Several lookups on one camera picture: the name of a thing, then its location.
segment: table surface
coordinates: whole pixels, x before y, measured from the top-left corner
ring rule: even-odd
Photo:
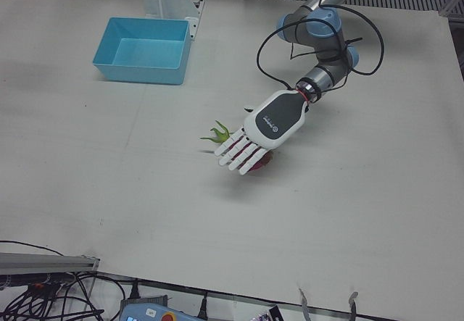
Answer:
[[[435,12],[361,8],[384,65],[326,95],[244,177],[200,140],[282,87],[258,46],[297,1],[205,0],[185,83],[106,81],[110,17],[143,0],[0,0],[0,237],[95,255],[122,275],[401,320],[464,314],[464,85]],[[378,44],[343,13],[360,70]],[[273,40],[291,82],[315,60]],[[8,248],[10,251],[21,251]]]

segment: white robotic hand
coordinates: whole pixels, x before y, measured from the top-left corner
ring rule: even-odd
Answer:
[[[216,149],[219,165],[245,175],[268,151],[276,149],[305,122],[306,97],[299,91],[277,91],[250,113],[244,126]]]

